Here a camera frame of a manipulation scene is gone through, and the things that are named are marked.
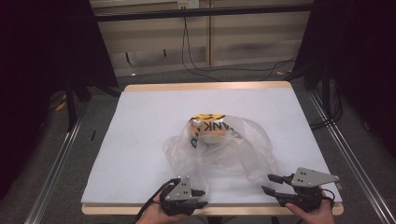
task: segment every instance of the person's left hand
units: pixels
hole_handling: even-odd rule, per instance
[[[169,217],[161,209],[159,202],[160,193],[155,196],[154,203],[152,203],[146,209],[146,211],[143,213],[142,217],[136,222],[136,224],[171,224],[187,219],[189,217],[186,214],[179,214]]]

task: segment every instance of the gray carpet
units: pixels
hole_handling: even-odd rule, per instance
[[[268,68],[270,63],[241,64],[239,68]],[[292,64],[281,70],[290,70]],[[221,81],[260,80],[267,72],[217,71],[206,73]],[[280,80],[272,75],[268,80]],[[214,81],[193,75],[185,70],[136,77],[120,77],[123,90],[129,84],[176,83]],[[319,117],[301,78],[291,82],[308,121]],[[80,199],[92,165],[115,112],[118,99],[91,89],[92,100],[82,117],[78,136],[71,147],[66,163],[49,200],[41,223],[133,223],[131,216],[86,216],[81,212]],[[344,116],[337,122],[340,130],[357,155],[361,165],[372,179],[392,211],[396,211],[396,160],[383,147],[381,140],[367,132],[359,114],[343,99]],[[51,110],[42,130],[37,149],[23,174],[15,181],[7,197],[0,202],[0,223],[23,223],[36,196],[46,180],[66,136],[67,113]],[[337,217],[338,223],[381,223],[359,183],[349,169],[343,155],[326,128],[313,131],[330,171],[339,175],[345,189],[341,190],[345,212]],[[295,223],[296,217],[281,217],[281,223]],[[185,223],[206,223],[204,218],[192,217]],[[268,217],[237,217],[227,223],[269,223]]]

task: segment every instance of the table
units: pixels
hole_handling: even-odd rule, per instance
[[[120,113],[123,112],[128,112],[124,111],[123,106],[127,106],[128,108],[132,108],[132,110],[135,110],[135,112],[139,113],[142,111],[139,111],[139,108],[144,110],[144,112],[147,114],[148,118],[149,115],[152,115],[151,113],[164,113],[166,114],[165,106],[163,106],[163,111],[156,111],[153,109],[153,111],[149,111],[149,108],[155,108],[156,106],[161,106],[161,102],[159,101],[159,98],[156,97],[166,97],[166,95],[169,96],[180,96],[180,98],[177,99],[177,102],[180,104],[183,104],[183,99],[185,97],[193,97],[193,95],[199,94],[202,97],[206,97],[207,95],[213,95],[216,94],[217,97],[220,99],[225,99],[225,97],[229,98],[230,94],[233,96],[233,99],[229,99],[230,101],[235,100],[238,102],[238,105],[243,106],[243,104],[247,104],[250,106],[258,106],[260,107],[261,104],[257,104],[260,99],[253,99],[254,102],[249,102],[249,99],[244,98],[244,94],[259,94],[262,95],[262,100],[266,102],[266,107],[267,113],[271,113],[271,110],[274,109],[276,113],[270,118],[270,119],[264,119],[260,120],[262,122],[259,122],[259,124],[264,127],[282,127],[282,125],[285,125],[286,123],[282,122],[289,122],[288,119],[293,120],[293,124],[288,126],[287,129],[285,128],[268,128],[266,131],[271,137],[271,141],[274,145],[275,154],[276,158],[278,158],[281,163],[282,167],[279,169],[279,172],[282,172],[280,175],[289,175],[290,173],[295,172],[295,169],[297,167],[294,166],[294,164],[289,164],[292,162],[302,164],[302,166],[307,167],[307,168],[312,168],[321,172],[329,172],[327,165],[325,161],[323,160],[323,157],[321,156],[320,151],[318,150],[318,145],[316,144],[315,138],[313,137],[309,125],[306,122],[306,119],[304,118],[304,113],[302,109],[299,106],[299,103],[297,101],[297,98],[294,95],[294,92],[292,91],[292,87],[289,84],[289,82],[285,81],[280,81],[280,82],[222,82],[222,83],[182,83],[182,84],[146,84],[146,85],[131,85],[125,88],[125,92],[122,94],[120,101],[119,101],[119,106],[117,108],[116,114],[110,124],[110,127],[107,131],[107,135],[105,137],[105,140],[102,144],[101,151],[99,152],[98,158],[96,159],[95,165],[92,168],[92,172],[90,175],[89,183],[87,185],[87,188],[85,189],[84,196],[82,198],[82,212],[86,215],[135,215],[138,213],[140,210],[141,205],[143,204],[144,198],[148,198],[151,196],[151,194],[155,191],[154,189],[157,189],[161,184],[158,184],[158,178],[146,178],[146,179],[136,179],[138,181],[135,182],[147,182],[151,183],[152,185],[148,185],[148,189],[143,189],[143,191],[148,191],[148,195],[143,195],[142,199],[140,199],[140,202],[137,200],[133,203],[129,203],[133,201],[133,197],[131,195],[127,194],[134,194],[132,189],[128,190],[128,188],[133,188],[134,185],[139,185],[139,183],[133,183],[131,185],[131,180],[128,180],[128,178],[125,178],[123,176],[124,174],[120,171],[124,169],[124,166],[120,166],[117,168],[119,164],[122,164],[122,159],[124,158],[124,151],[120,149],[119,153],[117,150],[119,148],[114,147],[114,142],[119,142],[119,141],[124,141],[125,139],[119,137],[118,135],[115,135],[117,133],[117,130],[122,129],[122,125],[127,123],[127,121],[122,120],[120,124],[117,121],[118,116]],[[134,95],[134,96],[139,96],[140,98],[134,98],[133,106],[131,104],[123,104],[121,101],[123,100],[123,97],[126,97],[127,95]],[[285,107],[290,107],[292,108],[291,110],[284,110],[282,106]],[[240,111],[238,109],[231,109],[233,110],[234,115],[240,115]],[[245,114],[247,114],[249,117],[255,117],[257,114],[255,114],[252,109],[245,111]],[[284,116],[285,118],[283,119],[277,119],[277,116]],[[181,128],[183,127],[183,123],[178,123],[178,126],[181,125]],[[288,132],[292,132],[292,135],[294,136],[302,136],[303,141],[301,141],[301,144],[295,144],[292,141],[296,141],[296,139],[281,139],[279,140],[279,131],[283,132],[282,134],[288,135]],[[136,140],[125,140],[125,141],[133,141],[135,147],[139,147],[139,143],[136,143]],[[287,152],[286,155],[284,153],[281,153],[281,150],[279,150],[282,147],[290,147],[290,144],[294,144],[295,146],[293,147],[293,150],[298,153],[305,153],[303,156],[300,158],[296,158],[294,155],[288,155],[288,154],[293,154],[290,152]],[[119,160],[117,164],[108,164],[108,161],[111,160]],[[160,164],[162,161],[156,161],[155,164]],[[172,173],[169,168],[163,168],[161,167],[161,170],[164,171],[164,173],[161,173],[161,175],[165,175],[164,178],[171,178]],[[138,174],[134,174],[137,176],[140,175],[145,175],[145,174],[140,174],[144,173],[145,169],[140,169],[138,170]],[[122,186],[117,186],[115,187],[114,183],[117,183],[117,181],[123,181]],[[251,184],[251,183],[244,183],[244,186],[247,187],[247,189],[250,189],[250,187],[254,186],[260,186],[260,184]],[[326,188],[329,187],[335,195],[335,205],[333,208],[333,213],[335,215],[341,215],[344,211],[344,207],[342,205],[342,200],[339,196],[338,190],[336,189],[334,184],[329,184],[325,185]],[[138,189],[138,194],[143,194],[141,192],[142,187],[139,187]],[[287,189],[287,186],[279,186],[276,191],[282,191],[285,192]],[[140,195],[135,194],[133,195],[134,197],[140,197]],[[249,196],[245,196],[250,200],[257,200],[257,195],[254,195],[253,198],[249,198]],[[241,202],[241,203],[230,203],[230,202],[225,202],[227,200],[231,199],[224,199],[227,197],[216,197],[216,195],[212,198],[213,203],[210,202],[209,200],[209,205],[202,209],[202,210],[195,210],[194,215],[196,216],[285,216],[285,215],[291,215],[291,212],[284,207],[280,207],[278,203],[276,202],[275,199],[268,197],[263,199],[266,201],[265,203],[260,203],[260,199],[258,199],[258,202],[254,203],[247,203],[247,202]]]

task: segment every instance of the crumpled plastic bag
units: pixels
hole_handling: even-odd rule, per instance
[[[264,128],[249,119],[200,114],[192,117],[180,136],[163,144],[163,152],[178,176],[189,176],[191,187],[208,193],[205,170],[244,173],[248,181],[268,182],[276,160]]]

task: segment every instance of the electrical outlet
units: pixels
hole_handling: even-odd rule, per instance
[[[187,8],[189,8],[189,1],[188,0],[177,1],[177,8],[178,9],[187,9]]]
[[[199,0],[189,0],[188,8],[199,8]]]

